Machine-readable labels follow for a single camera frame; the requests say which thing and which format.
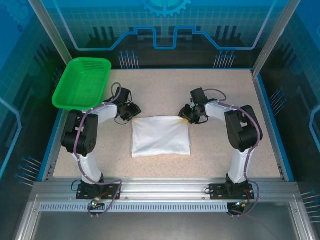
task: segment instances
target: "green basket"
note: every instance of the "green basket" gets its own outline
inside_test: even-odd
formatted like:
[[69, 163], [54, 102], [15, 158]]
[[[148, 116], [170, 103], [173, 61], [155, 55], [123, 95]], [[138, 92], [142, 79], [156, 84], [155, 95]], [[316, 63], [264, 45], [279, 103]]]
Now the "green basket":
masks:
[[53, 94], [52, 104], [68, 111], [87, 110], [102, 102], [111, 62], [78, 57], [69, 62]]

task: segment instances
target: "white towel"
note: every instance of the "white towel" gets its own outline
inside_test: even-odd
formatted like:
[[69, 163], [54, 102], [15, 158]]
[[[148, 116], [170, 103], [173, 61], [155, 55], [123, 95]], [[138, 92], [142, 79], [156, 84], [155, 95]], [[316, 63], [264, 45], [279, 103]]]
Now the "white towel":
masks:
[[132, 129], [133, 158], [190, 155], [188, 122], [179, 116], [136, 117]]

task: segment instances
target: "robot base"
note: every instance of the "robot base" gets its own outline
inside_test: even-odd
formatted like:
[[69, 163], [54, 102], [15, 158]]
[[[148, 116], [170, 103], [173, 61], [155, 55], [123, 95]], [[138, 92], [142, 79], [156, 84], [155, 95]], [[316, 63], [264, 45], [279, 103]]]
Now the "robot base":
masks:
[[247, 200], [248, 196], [250, 200], [255, 199], [253, 187], [248, 181], [233, 183], [228, 174], [224, 184], [209, 184], [208, 191], [211, 200]]
[[[96, 185], [81, 181], [81, 183], [78, 185], [75, 198], [78, 200], [92, 200], [96, 197], [101, 197], [102, 200], [112, 200], [117, 192], [118, 187], [119, 184]], [[115, 200], [119, 199], [120, 193], [118, 193]]]

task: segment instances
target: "white cloth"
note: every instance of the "white cloth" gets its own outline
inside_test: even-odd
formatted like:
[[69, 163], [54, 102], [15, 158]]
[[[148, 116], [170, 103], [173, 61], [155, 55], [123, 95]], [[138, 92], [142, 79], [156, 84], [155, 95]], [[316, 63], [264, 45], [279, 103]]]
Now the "white cloth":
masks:
[[136, 117], [132, 129], [133, 158], [190, 155], [188, 122], [179, 116]]

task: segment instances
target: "speckled table surface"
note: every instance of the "speckled table surface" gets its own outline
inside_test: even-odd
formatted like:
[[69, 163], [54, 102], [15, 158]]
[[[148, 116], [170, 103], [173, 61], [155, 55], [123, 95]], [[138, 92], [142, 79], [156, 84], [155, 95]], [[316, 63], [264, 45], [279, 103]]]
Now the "speckled table surface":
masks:
[[[112, 83], [120, 82], [132, 91], [133, 102], [142, 113], [139, 117], [177, 115], [190, 102], [190, 91], [202, 87], [223, 91], [226, 103], [251, 105], [263, 131], [263, 140], [255, 150], [249, 166], [250, 177], [279, 177], [275, 154], [267, 132], [257, 93], [249, 70], [164, 69], [112, 70], [105, 99]], [[219, 99], [215, 92], [208, 98]], [[233, 148], [229, 144], [226, 124], [210, 118], [206, 124], [189, 125], [191, 155], [131, 156], [132, 125], [118, 125], [108, 120], [99, 125], [95, 158], [105, 177], [225, 177], [231, 166]], [[76, 161], [61, 148], [53, 176], [76, 178], [81, 173]]]

